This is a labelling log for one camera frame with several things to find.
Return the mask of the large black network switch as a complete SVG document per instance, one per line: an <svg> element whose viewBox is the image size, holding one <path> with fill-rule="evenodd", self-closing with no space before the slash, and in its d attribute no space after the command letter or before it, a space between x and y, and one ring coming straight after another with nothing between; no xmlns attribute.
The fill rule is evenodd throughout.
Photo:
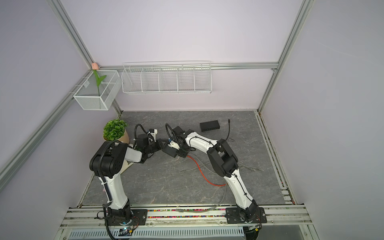
<svg viewBox="0 0 384 240"><path fill-rule="evenodd" d="M170 147L169 144L168 144L169 143L168 140L160 141L160 143L161 143L161 146L162 146L162 151L165 154L171 156L172 158L175 158L177 156L177 151L178 150L173 148L173 147Z"/></svg>

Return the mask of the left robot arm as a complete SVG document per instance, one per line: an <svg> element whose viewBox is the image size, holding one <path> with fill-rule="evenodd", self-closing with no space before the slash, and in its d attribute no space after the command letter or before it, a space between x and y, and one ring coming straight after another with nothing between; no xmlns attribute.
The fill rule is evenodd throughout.
<svg viewBox="0 0 384 240"><path fill-rule="evenodd" d="M125 163L145 163L162 149L157 138L158 130L149 129L135 135L132 146L119 140L105 141L90 161L90 170L97 176L107 194L107 208L122 210L129 205L121 181Z"/></svg>

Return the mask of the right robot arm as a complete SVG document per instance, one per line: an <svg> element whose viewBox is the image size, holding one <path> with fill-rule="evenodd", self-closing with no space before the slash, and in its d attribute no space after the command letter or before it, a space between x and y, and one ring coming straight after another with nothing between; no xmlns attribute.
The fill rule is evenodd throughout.
<svg viewBox="0 0 384 240"><path fill-rule="evenodd" d="M225 139L211 140L193 130L184 131L179 126L171 128L169 124L165 124L165 128L171 140L168 146L177 155L186 158L192 150L199 150L208 156L215 173L224 178L236 201L236 208L228 208L230 221L260 225L267 222L265 210L247 190L241 178L238 157Z"/></svg>

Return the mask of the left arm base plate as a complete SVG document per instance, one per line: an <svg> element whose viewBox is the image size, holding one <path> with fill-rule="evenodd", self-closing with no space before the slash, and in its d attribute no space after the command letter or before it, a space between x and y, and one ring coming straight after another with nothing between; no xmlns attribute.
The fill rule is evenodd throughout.
<svg viewBox="0 0 384 240"><path fill-rule="evenodd" d="M108 226L143 226L148 215L147 209L107 210Z"/></svg>

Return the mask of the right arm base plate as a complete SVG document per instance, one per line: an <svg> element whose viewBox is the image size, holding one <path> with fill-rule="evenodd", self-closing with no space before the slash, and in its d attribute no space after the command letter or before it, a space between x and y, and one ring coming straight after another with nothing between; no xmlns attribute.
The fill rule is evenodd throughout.
<svg viewBox="0 0 384 240"><path fill-rule="evenodd" d="M225 218L228 224L266 224L268 221L265 210L261 207L251 210L239 207L226 208Z"/></svg>

